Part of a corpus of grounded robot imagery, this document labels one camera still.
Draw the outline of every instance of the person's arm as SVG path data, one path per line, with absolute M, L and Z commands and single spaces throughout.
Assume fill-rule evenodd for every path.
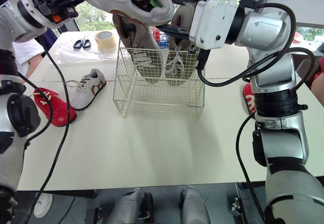
M 26 78 L 29 78 L 31 76 L 31 74 L 35 71 L 35 69 L 37 68 L 37 66 L 40 64 L 40 62 L 42 61 L 42 56 L 41 54 L 38 54 L 36 56 L 33 56 L 32 58 L 29 59 L 29 68 L 28 71 L 26 73 Z
M 324 106 L 324 73 L 317 77 L 311 86 L 311 91 Z

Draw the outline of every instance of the gray sneaker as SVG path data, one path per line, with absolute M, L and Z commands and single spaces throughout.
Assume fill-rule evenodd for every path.
M 194 14 L 194 5 L 186 3 L 181 5 L 172 18 L 171 24 L 180 26 L 183 30 L 190 32 L 191 22 Z M 166 78 L 179 79 L 167 80 L 171 86 L 179 86 L 190 78 L 196 68 L 197 54 L 188 54 L 190 41 L 170 37 L 169 55 L 166 64 Z
M 148 83 L 156 83 L 158 79 L 154 78 L 161 77 L 163 59 L 148 26 L 115 14 L 112 21 L 137 71 Z

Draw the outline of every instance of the plastic bag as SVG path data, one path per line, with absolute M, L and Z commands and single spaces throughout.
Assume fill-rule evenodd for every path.
M 95 35 L 101 31 L 64 32 L 60 35 L 57 44 L 55 44 L 58 47 L 51 53 L 52 57 L 59 64 L 117 61 L 119 36 L 115 29 L 109 31 L 112 33 L 114 46 L 105 50 L 98 49 L 95 40 Z M 74 43 L 84 37 L 89 39 L 91 47 L 88 49 L 73 48 Z

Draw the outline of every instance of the white shirt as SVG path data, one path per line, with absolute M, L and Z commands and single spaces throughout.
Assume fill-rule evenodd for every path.
M 15 51 L 18 71 L 25 76 L 29 68 L 29 59 L 43 53 L 44 49 L 35 39 L 24 43 L 13 42 L 12 46 Z

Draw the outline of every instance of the black cable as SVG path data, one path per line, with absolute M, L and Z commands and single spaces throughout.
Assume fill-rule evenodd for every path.
M 46 123 L 46 125 L 39 130 L 37 133 L 35 133 L 34 135 L 32 135 L 31 137 L 29 137 L 27 139 L 27 145 L 30 145 L 30 141 L 35 139 L 36 137 L 40 136 L 45 130 L 47 130 L 47 128 L 50 126 L 52 118 L 53 118 L 53 108 L 52 105 L 50 103 L 50 101 L 48 100 L 47 96 L 33 83 L 31 82 L 29 79 L 27 79 L 25 76 L 23 76 L 21 73 L 18 72 L 18 75 L 20 78 L 22 78 L 25 82 L 27 82 L 32 88 L 34 88 L 35 90 L 37 90 L 37 92 L 42 96 L 42 98 L 46 101 L 47 105 L 49 106 L 50 109 L 50 116 L 49 119 Z
M 54 67 L 56 68 L 57 72 L 59 73 L 61 79 L 62 79 L 62 83 L 63 83 L 63 87 L 64 87 L 64 92 L 65 92 L 65 97 L 66 97 L 66 104 L 67 104 L 67 123 L 66 123 L 66 126 L 65 126 L 65 131 L 64 131 L 64 134 L 63 134 L 63 137 L 62 137 L 62 140 L 61 140 L 61 143 L 56 151 L 56 154 L 55 154 L 55 157 L 54 157 L 54 160 L 53 160 L 53 163 L 51 165 L 51 169 L 50 169 L 50 172 L 48 174 L 48 176 L 46 177 L 42 187 L 40 188 L 40 190 L 37 192 L 36 194 L 36 197 L 34 198 L 33 200 L 33 203 L 31 205 L 31 208 L 29 210 L 29 213 L 28 215 L 26 216 L 25 218 L 25 221 L 24 221 L 24 224 L 27 224 L 29 222 L 29 219 L 31 217 L 31 214 L 35 208 L 35 205 L 39 199 L 39 197 L 41 196 L 42 192 L 44 191 L 45 189 L 45 186 L 47 185 L 47 183 L 49 182 L 52 174 L 53 174 L 53 171 L 54 171 L 54 168 L 55 168 L 55 165 L 56 165 L 56 162 L 58 160 L 58 157 L 60 155 L 60 152 L 61 152 L 61 149 L 63 147 L 63 144 L 64 144 L 64 141 L 65 141 L 65 138 L 66 138 L 66 135 L 67 135 L 67 132 L 68 132 L 68 129 L 69 129 L 69 125 L 70 125 L 70 101 L 69 101 L 69 95 L 68 95 L 68 92 L 67 92 L 67 87 L 66 87 L 66 82 L 65 82 L 65 79 L 64 79 L 64 76 L 60 70 L 60 68 L 57 66 L 57 64 L 54 62 L 52 56 L 50 55 L 47 47 L 45 46 L 45 43 L 44 43 L 44 39 L 43 39 L 43 36 L 40 36 L 40 43 L 41 45 L 43 46 L 44 50 L 45 50 L 45 53 L 46 55 L 48 56 L 48 58 L 50 59 L 50 61 L 52 62 L 52 64 L 54 65 Z
M 249 116 L 244 120 L 244 122 L 242 123 L 242 125 L 240 126 L 240 128 L 239 128 L 239 130 L 238 130 L 238 133 L 237 133 L 237 137 L 236 137 L 235 149 L 236 149 L 237 159 L 238 159 L 239 164 L 240 164 L 240 166 L 241 166 L 241 168 L 242 168 L 242 171 L 243 171 L 244 177 L 245 177 L 245 179 L 246 179 L 246 181 L 247 181 L 247 185 L 248 185 L 248 188 L 249 188 L 249 190 L 250 190 L 250 192 L 251 192 L 251 196 L 252 196 L 253 202 L 255 203 L 255 205 L 256 205 L 256 207 L 257 207 L 257 209 L 258 209 L 258 212 L 259 212 L 259 214 L 260 214 L 260 216 L 261 216 L 261 218 L 262 218 L 262 220 L 264 221 L 264 213 L 263 213 L 262 207 L 261 207 L 260 202 L 259 202 L 259 200 L 258 200 L 258 198 L 257 198 L 257 196 L 256 196 L 256 194 L 255 194 L 255 192 L 254 192 L 254 189 L 253 189 L 253 187 L 252 187 L 252 184 L 251 184 L 250 178 L 249 178 L 249 176 L 248 176 L 248 173 L 247 173 L 247 171 L 246 171 L 246 169 L 245 169 L 245 166 L 244 166 L 244 164 L 243 164 L 243 161 L 242 161 L 242 159 L 241 159 L 241 155 L 240 155 L 240 153 L 239 153 L 239 138 L 240 138 L 240 136 L 241 136 L 242 130 L 243 130 L 244 126 L 247 124 L 247 122 L 248 122 L 252 117 L 254 117 L 254 114 L 255 114 L 255 112 L 252 113 L 252 114 L 250 114 L 250 115 L 249 115 Z
M 66 217 L 66 215 L 69 213 L 69 211 L 70 211 L 70 209 L 71 209 L 71 207 L 72 207 L 72 205 L 73 205 L 75 199 L 76 199 L 76 197 L 72 200 L 72 202 L 71 202 L 69 208 L 67 209 L 66 213 L 64 214 L 64 216 L 60 219 L 60 221 L 59 221 L 57 224 L 61 224 L 61 222 L 63 221 L 63 219 L 64 219 L 64 218 Z
M 212 86 L 212 87 L 222 87 L 222 86 L 227 86 L 239 79 L 242 79 L 246 74 L 248 74 L 249 72 L 253 71 L 254 69 L 256 69 L 258 66 L 260 66 L 261 64 L 265 63 L 266 61 L 268 61 L 271 58 L 274 58 L 275 56 L 278 55 L 279 52 L 275 52 L 272 53 L 268 56 L 266 56 L 265 58 L 261 59 L 259 62 L 256 62 L 255 64 L 253 64 L 251 67 L 247 68 L 246 70 L 244 70 L 243 72 L 239 73 L 238 75 L 234 76 L 233 78 L 226 80 L 224 82 L 221 83 L 212 83 L 207 81 L 202 73 L 202 70 L 197 70 L 198 76 L 201 79 L 202 82 L 204 82 L 206 85 L 208 86 Z
M 289 48 L 289 49 L 287 49 L 286 53 L 290 53 L 290 52 L 303 52 L 303 53 L 306 53 L 307 55 L 309 55 L 310 61 L 311 61 L 306 75 L 304 76 L 304 78 L 302 78 L 302 80 L 296 86 L 296 89 L 298 89 L 305 82 L 306 78 L 310 75 L 310 73 L 312 71 L 312 68 L 315 65 L 315 56 L 310 50 L 308 50 L 306 48 Z M 235 81 L 237 81 L 239 79 L 244 79 L 245 80 L 246 78 L 250 77 L 250 73 L 249 73 L 250 71 L 253 71 L 256 67 L 258 67 L 261 64 L 265 63 L 269 59 L 274 58 L 275 56 L 277 56 L 278 53 L 279 52 L 275 52 L 275 53 L 272 53 L 272 54 L 266 56 L 265 58 L 261 59 L 259 62 L 256 62 L 255 64 L 253 64 L 252 66 L 250 66 L 249 68 L 247 68 L 246 70 L 241 72 L 240 74 L 234 76 L 233 78 L 231 78 L 231 79 L 229 79 L 227 81 L 221 82 L 221 83 L 212 83 L 210 81 L 207 81 L 203 76 L 202 70 L 197 71 L 198 77 L 201 79 L 201 81 L 203 83 L 205 83 L 208 86 L 212 86 L 212 87 L 226 86 L 226 85 L 229 85 L 229 84 L 231 84 L 231 83 L 233 83 L 233 82 L 235 82 Z

